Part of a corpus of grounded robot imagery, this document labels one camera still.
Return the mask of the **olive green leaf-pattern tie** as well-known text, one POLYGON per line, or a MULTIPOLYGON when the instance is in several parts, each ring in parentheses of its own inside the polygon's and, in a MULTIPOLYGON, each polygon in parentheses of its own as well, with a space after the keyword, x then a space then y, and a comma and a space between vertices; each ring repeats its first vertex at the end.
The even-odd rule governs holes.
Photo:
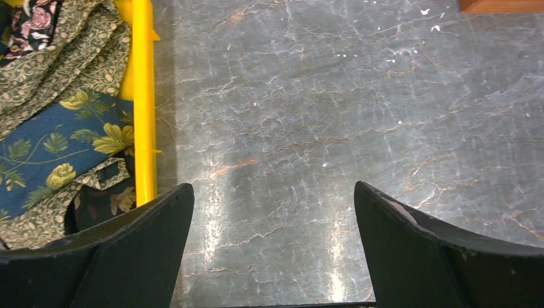
MULTIPOLYGON (((62 2, 52 43, 1 66, 1 139, 78 90, 118 98, 130 54, 129 24, 113 1, 62 2)), ((84 174, 22 215, 1 217, 1 249, 37 249, 65 236, 65 213, 84 174)))

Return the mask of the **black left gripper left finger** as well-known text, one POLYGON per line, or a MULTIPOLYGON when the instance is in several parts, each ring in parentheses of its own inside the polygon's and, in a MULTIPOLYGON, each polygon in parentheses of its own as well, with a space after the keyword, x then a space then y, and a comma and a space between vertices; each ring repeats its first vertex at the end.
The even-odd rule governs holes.
POLYGON ((180 184, 42 248, 1 252, 1 306, 168 307, 193 210, 180 184))

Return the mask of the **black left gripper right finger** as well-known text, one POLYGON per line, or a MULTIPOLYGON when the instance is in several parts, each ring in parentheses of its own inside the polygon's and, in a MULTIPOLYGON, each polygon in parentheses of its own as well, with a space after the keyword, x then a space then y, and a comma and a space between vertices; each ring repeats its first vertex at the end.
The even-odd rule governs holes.
POLYGON ((354 208, 379 307, 542 307, 543 249, 456 227, 366 182, 354 208))

